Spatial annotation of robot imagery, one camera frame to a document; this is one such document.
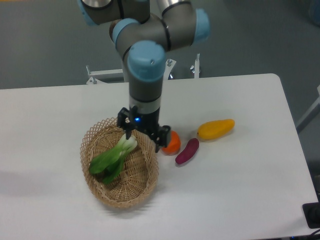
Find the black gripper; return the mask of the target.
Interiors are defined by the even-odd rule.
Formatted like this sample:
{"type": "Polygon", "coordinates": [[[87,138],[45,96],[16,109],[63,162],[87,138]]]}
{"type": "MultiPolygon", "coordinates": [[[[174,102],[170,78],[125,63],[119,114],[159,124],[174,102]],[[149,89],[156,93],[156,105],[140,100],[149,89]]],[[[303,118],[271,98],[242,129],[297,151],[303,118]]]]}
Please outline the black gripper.
{"type": "Polygon", "coordinates": [[[158,153],[171,142],[171,127],[159,125],[159,113],[159,108],[152,113],[142,114],[136,106],[130,110],[123,107],[117,115],[117,127],[124,131],[127,140],[133,130],[147,135],[155,143],[155,152],[158,153]]]}

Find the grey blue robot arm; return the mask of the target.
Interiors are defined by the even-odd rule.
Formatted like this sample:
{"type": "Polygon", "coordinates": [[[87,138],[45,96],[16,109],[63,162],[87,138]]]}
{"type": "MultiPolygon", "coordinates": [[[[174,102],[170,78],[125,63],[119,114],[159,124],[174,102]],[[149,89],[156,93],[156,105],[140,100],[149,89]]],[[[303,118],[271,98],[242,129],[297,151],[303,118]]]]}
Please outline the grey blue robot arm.
{"type": "Polygon", "coordinates": [[[129,84],[129,106],[117,116],[127,137],[132,131],[147,135],[155,150],[167,147],[171,128],[159,124],[166,53],[208,39],[208,14],[189,0],[160,0],[161,15],[151,13],[148,0],[80,0],[89,25],[110,23],[109,34],[122,60],[129,84]]]}

